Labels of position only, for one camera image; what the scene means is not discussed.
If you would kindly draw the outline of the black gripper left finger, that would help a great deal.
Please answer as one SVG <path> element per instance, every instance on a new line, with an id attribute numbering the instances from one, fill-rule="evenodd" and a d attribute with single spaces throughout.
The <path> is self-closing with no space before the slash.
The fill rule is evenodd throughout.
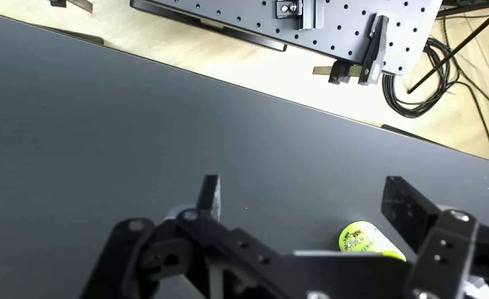
<path id="1" fill-rule="evenodd" d="M 208 174 L 193 208 L 155 224 L 120 221 L 110 233 L 82 299 L 153 299 L 182 276 L 203 299 L 290 299 L 281 258 L 242 229 L 220 223 L 222 179 Z"/>

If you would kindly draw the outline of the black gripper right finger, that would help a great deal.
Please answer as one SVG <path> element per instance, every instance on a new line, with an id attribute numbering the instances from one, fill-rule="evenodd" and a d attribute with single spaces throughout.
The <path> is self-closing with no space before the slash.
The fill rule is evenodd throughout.
<path id="1" fill-rule="evenodd" d="M 469 276 L 489 286 L 489 226 L 473 214 L 441 209 L 401 176 L 386 178 L 381 213 L 418 256 L 408 299 L 466 299 Z"/>

